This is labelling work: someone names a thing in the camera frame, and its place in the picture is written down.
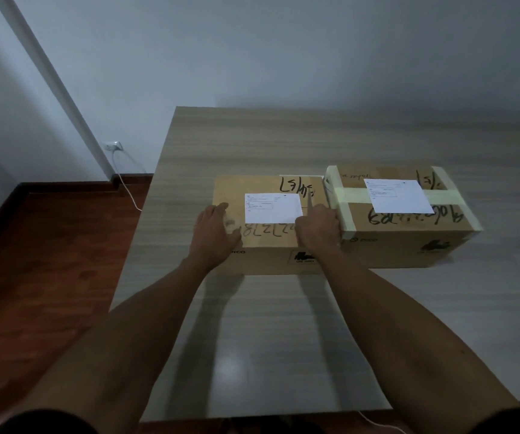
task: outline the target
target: reddish brown floor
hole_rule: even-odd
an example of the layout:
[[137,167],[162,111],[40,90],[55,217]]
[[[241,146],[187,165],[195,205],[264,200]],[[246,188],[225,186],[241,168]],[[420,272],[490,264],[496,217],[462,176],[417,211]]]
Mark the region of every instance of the reddish brown floor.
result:
[[[141,207],[148,186],[130,188]],[[139,214],[123,189],[27,197],[0,237],[0,411],[108,311]],[[394,413],[370,416],[403,426]],[[329,433],[383,432],[356,413],[310,417]],[[139,431],[209,434],[220,424],[142,423]]]

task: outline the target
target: person's left hand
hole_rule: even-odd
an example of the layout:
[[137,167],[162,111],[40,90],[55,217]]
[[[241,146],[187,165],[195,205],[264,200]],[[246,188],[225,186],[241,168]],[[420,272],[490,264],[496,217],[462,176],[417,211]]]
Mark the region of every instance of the person's left hand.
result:
[[198,216],[193,229],[189,256],[211,271],[228,258],[240,241],[240,230],[227,234],[224,228],[224,213],[227,203],[209,205]]

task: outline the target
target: forearm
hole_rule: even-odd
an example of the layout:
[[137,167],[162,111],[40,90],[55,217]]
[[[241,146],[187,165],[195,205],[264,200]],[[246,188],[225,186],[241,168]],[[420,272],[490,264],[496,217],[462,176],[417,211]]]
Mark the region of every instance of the forearm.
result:
[[116,307],[53,365],[20,410],[70,411],[100,434],[135,430],[206,273],[188,257]]
[[466,432],[518,405],[457,335],[403,291],[340,249],[319,262],[387,399],[417,432]]

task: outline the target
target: wall socket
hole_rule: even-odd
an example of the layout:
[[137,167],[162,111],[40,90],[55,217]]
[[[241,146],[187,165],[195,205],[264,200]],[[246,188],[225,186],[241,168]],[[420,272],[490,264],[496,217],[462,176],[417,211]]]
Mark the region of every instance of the wall socket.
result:
[[112,151],[112,150],[123,150],[123,145],[121,142],[108,142],[104,143],[103,147],[105,150]]

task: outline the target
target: hand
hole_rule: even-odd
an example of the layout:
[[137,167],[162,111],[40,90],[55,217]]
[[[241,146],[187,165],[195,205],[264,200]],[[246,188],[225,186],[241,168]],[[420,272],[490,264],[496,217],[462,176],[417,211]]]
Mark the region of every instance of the hand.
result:
[[224,228],[224,213],[227,203],[209,205],[198,216],[193,228],[189,257],[211,271],[228,258],[240,241],[240,230],[227,234]]
[[336,211],[322,204],[315,205],[308,216],[297,218],[295,231],[298,245],[307,247],[315,257],[319,252],[331,247],[337,249],[341,244],[341,229]]

